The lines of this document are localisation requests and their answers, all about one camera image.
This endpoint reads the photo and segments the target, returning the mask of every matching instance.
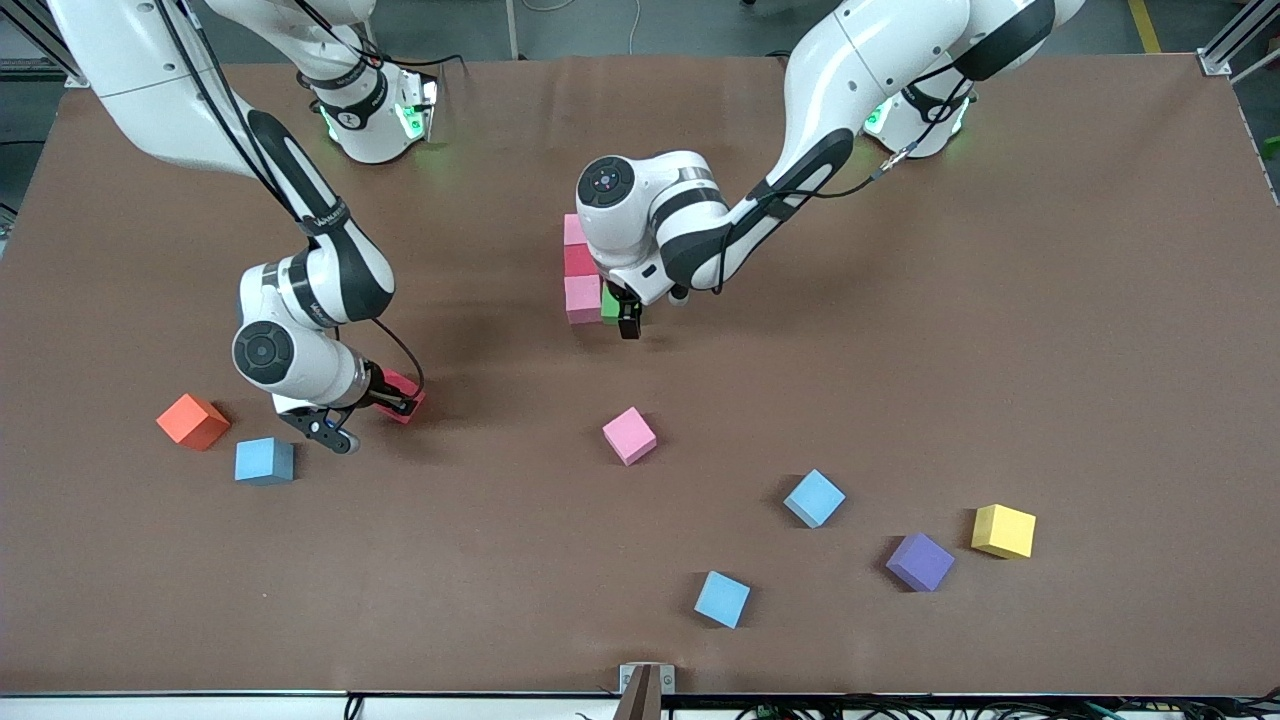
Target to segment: brown tabletop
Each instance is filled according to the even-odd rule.
[[[687,692],[1275,683],[1277,214],[1193,58],[984,83],[943,156],[808,205],[636,343],[563,316],[577,173],[692,147],[741,196],[778,63],[451,68],[447,142],[385,167],[329,143],[293,68],[230,70],[390,258],[429,409],[237,486],[236,441],[300,441],[232,366],[237,281],[302,238],[68,94],[0,263],[0,689],[581,691],[637,659]],[[155,425],[183,392],[234,423],[207,452]],[[600,425],[632,405],[660,445],[623,468]],[[849,495],[818,530],[781,505],[812,468]],[[1033,559],[966,548],[992,502],[1038,516]],[[956,555],[937,593],[882,568],[915,532]],[[751,585],[740,629],[692,612],[708,570]]]

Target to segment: yellow cube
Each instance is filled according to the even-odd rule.
[[[978,509],[973,548],[1005,559],[1030,557],[1034,536],[1034,515],[1004,505],[988,505]]]

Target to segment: blue cube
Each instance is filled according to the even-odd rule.
[[[810,470],[796,489],[791,491],[783,505],[804,520],[805,525],[817,528],[826,523],[844,501],[845,493],[840,492],[840,488],[831,484],[831,480],[818,470]]]
[[[703,592],[698,596],[694,610],[721,625],[737,628],[742,606],[746,605],[746,596],[750,593],[751,588],[742,583],[712,571],[707,574],[707,582],[703,583]]]
[[[916,592],[938,589],[956,559],[924,533],[902,539],[886,568]]]
[[[236,482],[274,486],[293,480],[293,446],[274,437],[236,443]]]

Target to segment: green cube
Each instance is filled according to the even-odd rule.
[[[600,290],[600,320],[609,324],[618,324],[618,314],[622,313],[622,307],[618,305],[618,299],[613,297],[609,292],[608,283]]]

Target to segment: tiled floor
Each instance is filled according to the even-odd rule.
[[[527,0],[552,5],[561,0]],[[763,55],[790,49],[838,0],[640,0],[636,54]],[[197,12],[225,63],[283,61],[270,45],[204,8]],[[1165,51],[1204,45],[1239,10],[1231,0],[1147,0]],[[517,0],[520,49],[531,59],[627,51],[636,0],[576,0],[563,10],[534,13]],[[509,58],[503,0],[381,0],[374,14],[381,47],[396,55],[438,58],[461,53],[470,60]],[[1265,53],[1266,37],[1243,50],[1243,68]],[[0,54],[4,53],[0,32]],[[1089,0],[1070,24],[1046,44],[1046,54],[1140,53],[1142,41],[1128,0]],[[1254,136],[1280,135],[1280,70],[1258,72],[1236,86]],[[0,142],[44,138],[63,88],[55,82],[0,81]],[[40,146],[0,145],[0,201],[20,206]],[[1280,178],[1280,158],[1270,163]]]

